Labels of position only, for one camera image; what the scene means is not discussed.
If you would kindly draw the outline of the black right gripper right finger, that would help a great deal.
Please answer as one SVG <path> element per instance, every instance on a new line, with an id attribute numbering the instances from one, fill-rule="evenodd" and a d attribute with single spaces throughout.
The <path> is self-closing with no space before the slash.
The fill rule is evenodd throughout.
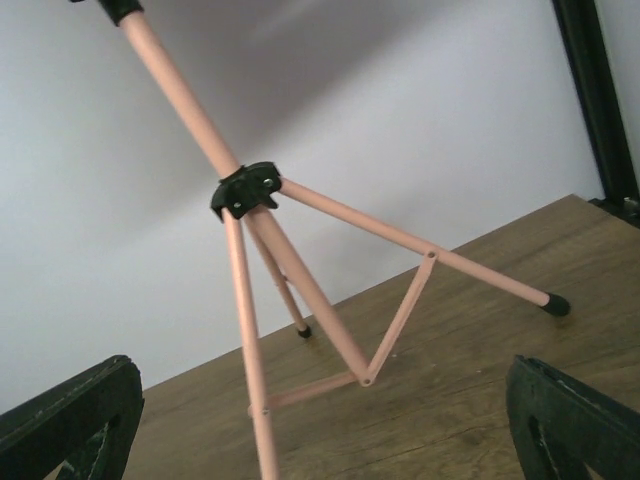
<path id="1" fill-rule="evenodd" d="M 547 363 L 514 357 L 506 410 L 525 478 L 639 477 L 639 413 Z"/>

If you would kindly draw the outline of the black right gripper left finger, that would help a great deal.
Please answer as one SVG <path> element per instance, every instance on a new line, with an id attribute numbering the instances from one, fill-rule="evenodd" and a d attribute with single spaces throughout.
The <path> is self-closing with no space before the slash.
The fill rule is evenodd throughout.
<path id="1" fill-rule="evenodd" d="M 121 479 L 143 408 L 139 369 L 114 355 L 1 415 L 1 477 Z"/>

